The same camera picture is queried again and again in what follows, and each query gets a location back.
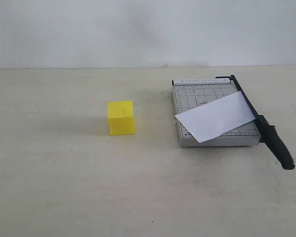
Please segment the yellow cube block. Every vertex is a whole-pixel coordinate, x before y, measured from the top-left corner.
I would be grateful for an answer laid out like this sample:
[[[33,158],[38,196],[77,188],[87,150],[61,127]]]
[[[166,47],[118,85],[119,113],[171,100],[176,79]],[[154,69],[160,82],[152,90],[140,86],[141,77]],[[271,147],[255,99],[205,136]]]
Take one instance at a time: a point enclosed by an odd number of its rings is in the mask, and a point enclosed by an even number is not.
[[[108,122],[111,136],[135,134],[133,102],[109,102]]]

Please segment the white paper sheet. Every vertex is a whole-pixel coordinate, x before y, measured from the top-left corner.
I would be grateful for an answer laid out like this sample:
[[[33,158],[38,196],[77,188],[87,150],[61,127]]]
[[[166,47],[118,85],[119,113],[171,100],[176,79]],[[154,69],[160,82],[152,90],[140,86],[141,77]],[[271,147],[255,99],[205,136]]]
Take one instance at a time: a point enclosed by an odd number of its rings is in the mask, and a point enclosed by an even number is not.
[[[238,91],[176,115],[188,132],[202,143],[255,119],[242,92]]]

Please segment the black cutter blade arm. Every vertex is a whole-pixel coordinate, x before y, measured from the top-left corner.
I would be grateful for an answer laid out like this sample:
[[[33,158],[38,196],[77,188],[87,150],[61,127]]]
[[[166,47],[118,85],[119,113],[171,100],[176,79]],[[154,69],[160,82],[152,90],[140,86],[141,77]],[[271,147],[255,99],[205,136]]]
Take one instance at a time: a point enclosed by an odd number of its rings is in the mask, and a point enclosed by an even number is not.
[[[241,88],[239,82],[234,75],[229,76],[236,86],[236,88],[242,92],[242,95],[247,102],[250,110],[252,111],[255,119],[254,123],[261,135],[260,143],[265,143],[270,151],[280,162],[284,170],[293,170],[295,168],[295,162],[285,143],[279,137],[274,125],[270,125],[263,115],[259,115],[245,92]]]

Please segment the grey paper cutter base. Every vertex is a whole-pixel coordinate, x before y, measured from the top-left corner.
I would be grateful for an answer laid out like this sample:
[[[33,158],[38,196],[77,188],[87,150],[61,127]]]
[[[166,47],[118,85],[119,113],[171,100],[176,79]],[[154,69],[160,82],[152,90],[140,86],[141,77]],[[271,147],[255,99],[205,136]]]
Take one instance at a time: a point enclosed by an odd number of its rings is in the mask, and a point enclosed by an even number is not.
[[[174,79],[172,99],[181,147],[259,143],[253,112],[230,77]]]

